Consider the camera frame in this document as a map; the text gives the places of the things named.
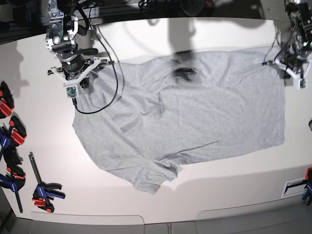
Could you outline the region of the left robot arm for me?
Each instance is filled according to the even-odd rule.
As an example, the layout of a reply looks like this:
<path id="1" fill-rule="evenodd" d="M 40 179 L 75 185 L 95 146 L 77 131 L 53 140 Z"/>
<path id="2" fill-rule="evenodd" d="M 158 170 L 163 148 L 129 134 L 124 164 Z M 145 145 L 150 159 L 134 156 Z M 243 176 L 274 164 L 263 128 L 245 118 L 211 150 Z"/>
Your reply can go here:
<path id="1" fill-rule="evenodd" d="M 305 80 L 312 65 L 312 10 L 307 0 L 284 1 L 285 12 L 291 22 L 291 34 L 280 52 L 275 64 L 288 76 Z"/>

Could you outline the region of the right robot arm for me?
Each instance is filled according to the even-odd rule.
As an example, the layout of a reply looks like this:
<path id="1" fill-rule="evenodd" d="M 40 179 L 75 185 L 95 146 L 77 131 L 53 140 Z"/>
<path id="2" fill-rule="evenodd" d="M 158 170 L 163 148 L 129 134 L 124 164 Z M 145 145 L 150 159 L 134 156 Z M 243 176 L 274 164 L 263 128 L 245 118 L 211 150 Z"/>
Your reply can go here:
<path id="1" fill-rule="evenodd" d="M 64 88 L 75 91 L 78 87 L 89 87 L 91 71 L 113 65 L 111 59 L 99 58 L 98 49 L 80 48 L 76 36 L 85 36 L 91 29 L 84 8 L 97 5 L 96 0 L 49 0 L 47 10 L 50 28 L 46 34 L 46 47 L 57 58 L 61 67 L 48 70 L 56 75 Z"/>

